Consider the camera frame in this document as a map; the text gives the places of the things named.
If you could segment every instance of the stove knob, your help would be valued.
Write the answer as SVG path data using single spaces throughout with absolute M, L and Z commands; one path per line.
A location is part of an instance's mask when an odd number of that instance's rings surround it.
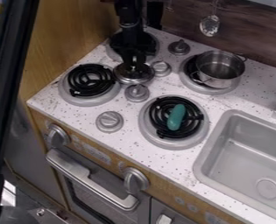
M 123 117 L 115 111 L 104 112 L 96 118 L 96 127 L 104 133 L 119 131 L 123 125 Z
M 149 180 L 143 172 L 132 167 L 124 170 L 124 187 L 126 192 L 135 194 L 146 190 L 149 185 Z
M 152 63 L 152 68 L 155 71 L 155 76 L 164 77 L 172 72 L 171 66 L 165 61 L 155 61 Z
M 185 55 L 190 52 L 190 47 L 183 39 L 181 39 L 180 41 L 170 44 L 168 50 L 175 55 Z
M 156 224 L 172 224 L 172 219 L 164 214 L 161 214 L 156 220 Z
M 49 130 L 47 143 L 50 147 L 60 148 L 61 146 L 67 145 L 71 142 L 67 132 L 60 126 L 52 123 L 49 125 Z
M 149 96 L 148 87 L 143 85 L 132 85 L 125 89 L 125 97 L 130 102 L 144 102 Z

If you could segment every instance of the oven door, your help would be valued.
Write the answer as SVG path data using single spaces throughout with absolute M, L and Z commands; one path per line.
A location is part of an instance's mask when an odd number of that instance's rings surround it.
M 93 224 L 147 224 L 150 196 L 128 194 L 123 180 L 87 158 L 62 147 L 46 156 L 59 172 L 70 209 Z

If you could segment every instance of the stainless steel sink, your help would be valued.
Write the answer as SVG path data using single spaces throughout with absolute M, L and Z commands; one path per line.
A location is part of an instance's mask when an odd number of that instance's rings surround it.
M 207 186 L 276 219 L 276 125 L 225 112 L 194 163 Z

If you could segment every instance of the metal pot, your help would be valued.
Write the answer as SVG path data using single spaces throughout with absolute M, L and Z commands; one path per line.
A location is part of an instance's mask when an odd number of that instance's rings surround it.
M 195 62 L 199 76 L 199 80 L 195 81 L 212 88 L 229 88 L 239 81 L 245 61 L 230 52 L 204 52 Z

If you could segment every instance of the oven handle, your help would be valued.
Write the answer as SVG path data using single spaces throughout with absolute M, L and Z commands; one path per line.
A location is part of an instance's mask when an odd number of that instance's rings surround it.
M 102 199 L 107 200 L 116 207 L 124 211 L 132 211 L 138 205 L 138 199 L 132 195 L 128 195 L 125 199 L 118 198 L 112 192 L 98 185 L 96 182 L 88 178 L 90 170 L 62 152 L 51 149 L 46 155 L 48 163 L 58 172 L 88 188 L 91 192 L 97 194 Z

